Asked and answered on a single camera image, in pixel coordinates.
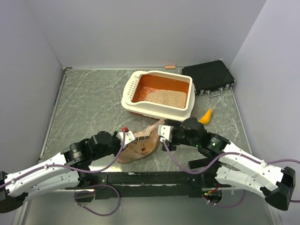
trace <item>cable tie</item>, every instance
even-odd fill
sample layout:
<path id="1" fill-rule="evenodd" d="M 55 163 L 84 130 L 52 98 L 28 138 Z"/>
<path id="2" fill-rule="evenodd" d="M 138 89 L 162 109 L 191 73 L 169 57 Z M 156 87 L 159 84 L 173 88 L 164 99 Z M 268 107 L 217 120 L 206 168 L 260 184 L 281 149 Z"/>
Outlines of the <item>cable tie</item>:
<path id="1" fill-rule="evenodd" d="M 262 160 L 261 166 L 262 166 L 262 167 L 266 167 L 267 165 L 268 165 L 268 164 L 267 164 L 265 161 Z"/>
<path id="2" fill-rule="evenodd" d="M 239 156 L 236 158 L 236 160 L 234 161 L 234 163 L 230 166 L 230 169 L 231 169 L 232 167 L 234 167 L 234 165 L 238 162 L 238 160 L 240 159 L 241 155 L 242 155 L 242 152 L 240 151 Z"/>
<path id="3" fill-rule="evenodd" d="M 261 164 L 260 164 L 262 167 L 261 167 L 261 170 L 260 171 L 257 171 L 252 177 L 255 178 L 257 177 L 258 175 L 261 174 L 261 172 L 263 171 L 263 169 L 268 165 L 264 160 L 261 161 Z"/>

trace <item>yellow object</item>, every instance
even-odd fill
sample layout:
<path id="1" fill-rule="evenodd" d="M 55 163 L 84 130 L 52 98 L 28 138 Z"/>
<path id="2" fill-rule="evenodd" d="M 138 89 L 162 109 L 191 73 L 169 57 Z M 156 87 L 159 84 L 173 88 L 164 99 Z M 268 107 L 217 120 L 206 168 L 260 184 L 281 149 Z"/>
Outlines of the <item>yellow object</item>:
<path id="1" fill-rule="evenodd" d="M 176 66 L 175 65 L 165 66 L 165 69 L 176 69 Z"/>
<path id="2" fill-rule="evenodd" d="M 201 119 L 199 119 L 199 122 L 202 123 L 202 124 L 208 124 L 210 122 L 211 113 L 212 113 L 212 108 L 210 108 L 206 112 L 206 114 Z"/>

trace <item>white wall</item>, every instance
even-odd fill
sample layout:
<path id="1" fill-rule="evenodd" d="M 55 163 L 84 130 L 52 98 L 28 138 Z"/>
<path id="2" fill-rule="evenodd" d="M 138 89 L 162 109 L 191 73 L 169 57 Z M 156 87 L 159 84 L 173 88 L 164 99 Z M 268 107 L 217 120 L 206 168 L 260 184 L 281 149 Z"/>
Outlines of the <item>white wall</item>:
<path id="1" fill-rule="evenodd" d="M 12 173 L 38 162 L 62 68 L 23 0 L 0 2 L 0 32 L 0 170 Z"/>
<path id="2" fill-rule="evenodd" d="M 229 67 L 266 0 L 25 0 L 63 67 Z"/>
<path id="3" fill-rule="evenodd" d="M 299 1 L 268 0 L 230 69 L 252 150 L 266 161 L 300 160 L 299 9 Z M 299 176 L 293 199 L 300 199 Z M 283 224 L 300 224 L 299 211 L 291 203 L 280 212 Z"/>

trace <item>black carrying case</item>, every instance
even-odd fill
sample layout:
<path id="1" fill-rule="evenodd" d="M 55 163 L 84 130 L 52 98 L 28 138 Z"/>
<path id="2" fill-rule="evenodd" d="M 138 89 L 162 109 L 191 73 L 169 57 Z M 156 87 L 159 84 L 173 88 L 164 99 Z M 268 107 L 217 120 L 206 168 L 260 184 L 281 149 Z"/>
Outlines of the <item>black carrying case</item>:
<path id="1" fill-rule="evenodd" d="M 195 94 L 208 93 L 209 97 L 218 96 L 234 85 L 235 79 L 221 60 L 184 67 L 182 75 L 193 78 Z M 210 95 L 211 91 L 220 90 L 219 94 Z"/>

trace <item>sand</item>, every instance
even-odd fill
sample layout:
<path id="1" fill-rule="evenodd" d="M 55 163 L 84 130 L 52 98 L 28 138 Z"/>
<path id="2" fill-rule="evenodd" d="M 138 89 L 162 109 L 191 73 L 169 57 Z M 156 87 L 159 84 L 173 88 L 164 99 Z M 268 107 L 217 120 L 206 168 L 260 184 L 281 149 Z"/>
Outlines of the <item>sand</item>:
<path id="1" fill-rule="evenodd" d="M 186 99 L 186 93 L 181 91 L 154 90 L 147 94 L 145 101 L 183 109 L 186 104 Z"/>

